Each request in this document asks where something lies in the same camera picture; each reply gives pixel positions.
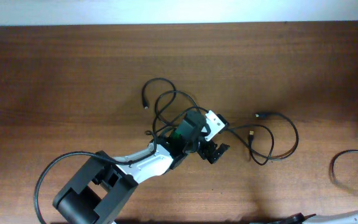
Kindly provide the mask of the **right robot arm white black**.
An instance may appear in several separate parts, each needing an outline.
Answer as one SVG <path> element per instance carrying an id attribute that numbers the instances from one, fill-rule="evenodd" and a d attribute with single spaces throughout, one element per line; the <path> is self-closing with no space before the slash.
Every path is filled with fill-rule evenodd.
<path id="1" fill-rule="evenodd" d="M 252 222 L 252 224 L 282 224 L 282 223 L 295 223 L 295 224 L 358 224 L 358 210 L 353 212 L 342 213 L 338 215 L 308 215 L 304 216 L 302 213 L 297 213 L 290 217 L 280 218 L 275 221 L 266 222 Z"/>

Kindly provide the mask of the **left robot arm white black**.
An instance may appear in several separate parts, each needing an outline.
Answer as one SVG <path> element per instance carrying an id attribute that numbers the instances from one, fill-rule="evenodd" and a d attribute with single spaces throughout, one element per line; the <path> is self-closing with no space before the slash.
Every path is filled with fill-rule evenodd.
<path id="1" fill-rule="evenodd" d="M 115 157 L 113 164 L 99 151 L 59 191 L 53 206 L 68 223 L 114 223 L 139 184 L 175 169 L 189 154 L 196 152 L 214 164 L 229 146 L 217 145 L 213 137 L 228 126 L 220 114 L 189 111 L 169 136 L 158 136 L 135 154 Z"/>

